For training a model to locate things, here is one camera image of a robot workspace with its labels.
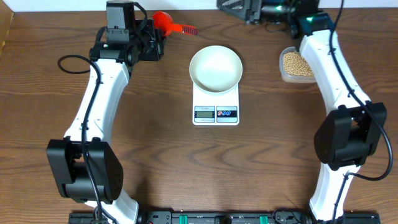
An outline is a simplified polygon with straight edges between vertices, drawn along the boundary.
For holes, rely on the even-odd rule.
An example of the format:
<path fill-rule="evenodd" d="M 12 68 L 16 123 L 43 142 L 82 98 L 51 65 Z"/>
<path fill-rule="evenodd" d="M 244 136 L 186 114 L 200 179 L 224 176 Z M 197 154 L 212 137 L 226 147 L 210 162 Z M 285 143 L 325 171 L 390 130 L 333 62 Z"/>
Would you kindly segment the red plastic measuring scoop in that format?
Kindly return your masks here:
<path fill-rule="evenodd" d="M 187 24 L 174 23 L 171 15 L 166 12 L 157 11 L 153 15 L 153 20 L 155 28 L 162 30 L 164 37 L 168 37 L 173 32 L 187 35 L 198 35 L 198 29 L 196 27 Z"/>

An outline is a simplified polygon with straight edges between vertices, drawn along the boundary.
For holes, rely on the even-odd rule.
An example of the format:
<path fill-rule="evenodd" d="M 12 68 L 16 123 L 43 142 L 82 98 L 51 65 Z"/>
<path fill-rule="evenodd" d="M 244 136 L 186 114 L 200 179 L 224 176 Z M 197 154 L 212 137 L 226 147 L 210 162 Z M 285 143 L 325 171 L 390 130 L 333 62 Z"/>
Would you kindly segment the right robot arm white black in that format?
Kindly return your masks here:
<path fill-rule="evenodd" d="M 374 103 L 355 80 L 340 49 L 332 19 L 317 0 L 225 1 L 217 8 L 247 24 L 284 23 L 321 91 L 326 118 L 314 136 L 321 162 L 315 193 L 303 223 L 346 223 L 343 204 L 352 180 L 376 151 L 386 107 Z"/>

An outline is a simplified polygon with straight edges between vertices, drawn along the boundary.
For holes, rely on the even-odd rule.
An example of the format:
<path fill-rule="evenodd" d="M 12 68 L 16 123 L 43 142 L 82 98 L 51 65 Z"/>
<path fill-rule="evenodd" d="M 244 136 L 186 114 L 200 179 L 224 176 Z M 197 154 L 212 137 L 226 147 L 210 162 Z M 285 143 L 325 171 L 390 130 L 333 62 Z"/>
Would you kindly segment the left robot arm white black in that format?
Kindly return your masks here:
<path fill-rule="evenodd" d="M 102 27 L 88 58 L 88 86 L 62 139 L 51 139 L 46 153 L 59 194 L 94 209 L 84 223 L 137 223 L 138 203 L 123 189 L 123 167 L 111 149 L 120 97 L 133 66 L 158 61 L 165 37 L 154 19 L 136 28 Z"/>

